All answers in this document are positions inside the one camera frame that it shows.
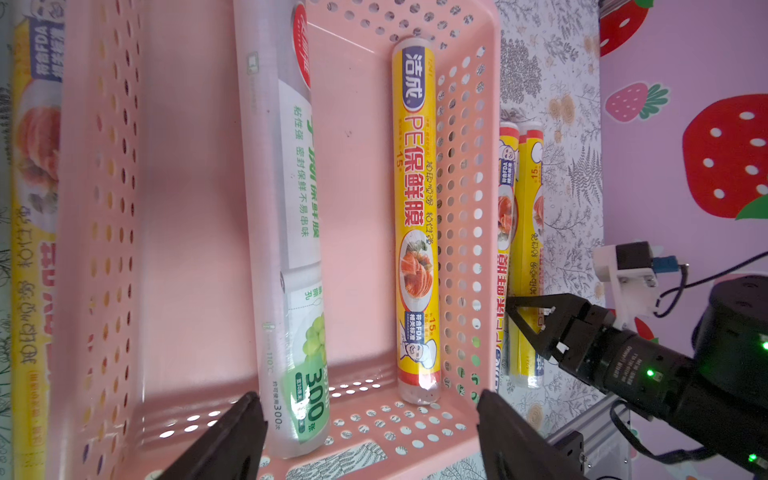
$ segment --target green leaf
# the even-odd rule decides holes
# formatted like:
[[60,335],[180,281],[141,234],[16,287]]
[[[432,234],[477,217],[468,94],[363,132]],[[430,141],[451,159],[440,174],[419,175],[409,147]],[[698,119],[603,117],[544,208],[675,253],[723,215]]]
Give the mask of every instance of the green leaf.
[[662,98],[664,95],[668,94],[670,91],[668,88],[665,88],[664,90],[659,90],[653,95],[648,95],[648,98]]
[[768,195],[760,195],[742,208],[736,215],[736,220],[742,218],[768,218]]

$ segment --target robotic arm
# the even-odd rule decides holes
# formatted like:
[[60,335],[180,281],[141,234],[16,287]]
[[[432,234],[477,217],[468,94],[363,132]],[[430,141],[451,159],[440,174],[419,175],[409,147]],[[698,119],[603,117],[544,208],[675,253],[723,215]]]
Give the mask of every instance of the robotic arm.
[[[712,289],[689,358],[626,329],[658,297],[655,273],[677,269],[672,259],[654,259],[645,242],[595,251],[595,269],[611,282],[617,315],[571,294],[509,297],[507,313],[540,355],[703,445],[653,455],[614,420],[639,452],[664,463],[717,453],[762,478],[768,472],[768,277],[743,276]],[[519,306],[550,309],[540,333],[520,317]]]

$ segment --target strawberry print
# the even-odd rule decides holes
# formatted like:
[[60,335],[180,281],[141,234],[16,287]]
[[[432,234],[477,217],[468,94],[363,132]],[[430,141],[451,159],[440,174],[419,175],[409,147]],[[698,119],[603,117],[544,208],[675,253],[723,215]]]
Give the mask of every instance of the strawberry print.
[[634,0],[600,19],[600,56],[622,46],[640,28],[654,6],[652,0]]
[[688,188],[705,212],[768,218],[768,94],[716,101],[683,133]]
[[634,83],[617,91],[605,101],[605,111],[620,122],[628,122],[640,117],[647,120],[651,115],[659,113],[659,107],[669,99],[669,88],[661,84],[652,87],[643,82]]
[[650,327],[643,320],[634,317],[634,326],[639,336],[651,342],[659,343],[659,339],[654,336],[654,333],[650,331]]

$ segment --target green grapes image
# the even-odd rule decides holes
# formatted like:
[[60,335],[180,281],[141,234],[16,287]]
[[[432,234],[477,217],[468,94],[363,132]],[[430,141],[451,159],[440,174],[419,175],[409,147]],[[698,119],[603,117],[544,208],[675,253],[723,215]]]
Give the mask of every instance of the green grapes image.
[[325,313],[315,318],[312,326],[306,331],[306,342],[301,349],[304,355],[311,356],[319,353],[326,361],[326,315]]

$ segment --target purple wall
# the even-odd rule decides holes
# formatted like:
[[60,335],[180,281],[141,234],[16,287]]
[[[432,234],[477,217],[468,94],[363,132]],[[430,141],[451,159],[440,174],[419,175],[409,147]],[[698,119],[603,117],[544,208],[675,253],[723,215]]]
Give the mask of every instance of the purple wall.
[[[682,146],[689,123],[712,103],[768,94],[768,2],[742,0],[733,7],[715,0],[656,0],[655,4],[637,33],[601,58],[605,243],[643,239],[663,246],[665,254],[690,264],[692,281],[768,249],[768,219],[716,217],[694,201]],[[611,97],[614,92],[637,82],[648,87],[661,84],[669,90],[668,103],[656,102],[660,111],[645,120],[616,121],[606,111],[606,103],[616,100]],[[758,104],[755,100],[757,116],[750,120],[756,123],[749,125],[768,140],[768,118],[760,115],[768,109],[761,111]],[[723,138],[729,132],[724,128]],[[706,135],[701,138],[711,140]],[[755,188],[756,179],[768,184],[768,146],[753,148],[750,152],[756,156],[750,163],[758,172],[745,177],[744,188],[749,189]],[[727,162],[726,175],[747,175],[741,159],[719,152],[713,157],[718,167]],[[768,259],[747,270],[768,272]],[[666,275],[662,286],[678,281],[677,276]],[[707,305],[710,287],[688,290],[669,317],[646,319],[662,345],[692,354],[690,333]],[[653,452],[696,445],[659,420],[648,423],[635,416],[633,423]],[[751,478],[719,457],[664,467],[640,455],[634,460],[633,473],[641,479]]]

